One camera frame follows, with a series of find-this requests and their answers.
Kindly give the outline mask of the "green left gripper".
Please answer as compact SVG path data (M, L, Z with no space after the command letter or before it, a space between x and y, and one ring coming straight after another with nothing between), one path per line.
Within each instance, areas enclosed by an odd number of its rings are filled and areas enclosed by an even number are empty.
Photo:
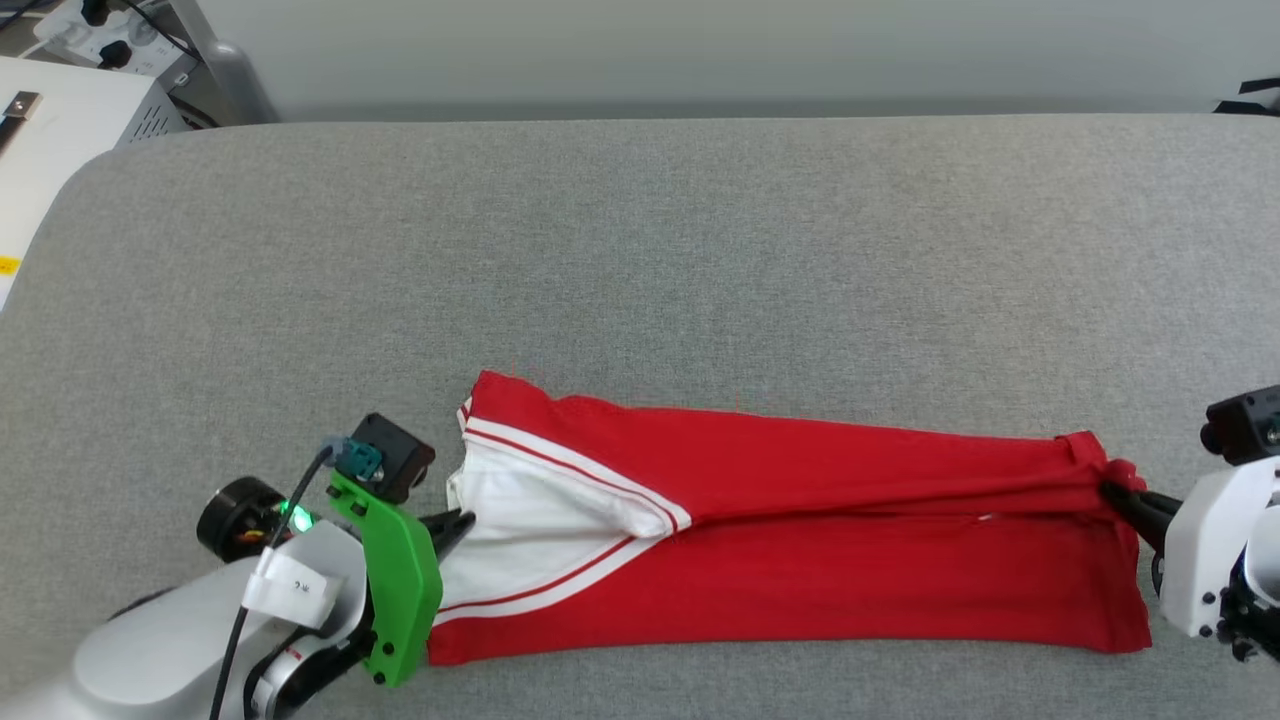
M419 519L333 470L332 510L360 533L365 618L353 634L364 667L379 685L398 688L417 671L443 594L438 562L475 527L476 515L452 509Z

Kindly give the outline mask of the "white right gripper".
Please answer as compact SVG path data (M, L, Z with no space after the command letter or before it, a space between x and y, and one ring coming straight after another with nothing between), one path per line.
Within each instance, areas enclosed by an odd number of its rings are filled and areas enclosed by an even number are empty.
M1115 480L1100 495L1156 552L1164 553L1161 615L1184 635L1215 629L1233 573L1263 611L1277 610L1277 459L1199 478L1181 501Z

